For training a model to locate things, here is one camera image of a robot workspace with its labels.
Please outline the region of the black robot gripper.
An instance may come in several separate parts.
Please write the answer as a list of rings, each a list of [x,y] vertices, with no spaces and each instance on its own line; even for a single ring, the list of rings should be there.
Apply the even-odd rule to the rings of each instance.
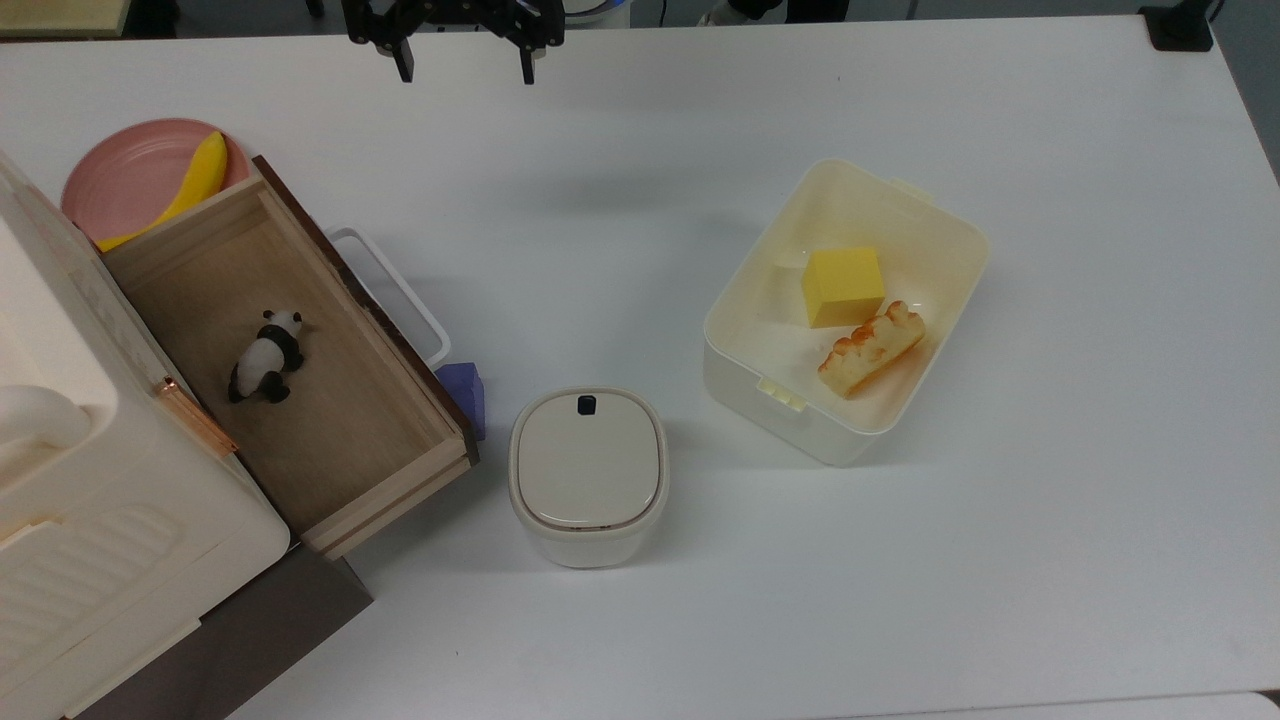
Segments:
[[[564,41],[566,19],[561,1],[389,1],[378,10],[372,1],[340,4],[349,38],[390,50],[399,78],[413,81],[413,54],[408,37],[422,26],[479,26],[520,49],[524,83],[535,83],[538,49]]]

